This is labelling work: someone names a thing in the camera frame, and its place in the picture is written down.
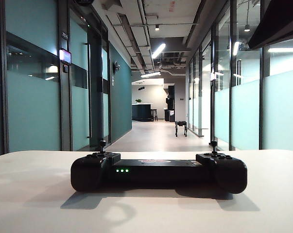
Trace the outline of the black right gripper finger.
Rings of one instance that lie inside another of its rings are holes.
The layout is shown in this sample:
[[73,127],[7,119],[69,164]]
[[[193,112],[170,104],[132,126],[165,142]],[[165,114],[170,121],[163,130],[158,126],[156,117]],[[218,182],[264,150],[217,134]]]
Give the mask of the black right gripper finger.
[[293,39],[293,0],[272,0],[248,42],[249,48],[254,50],[289,39]]

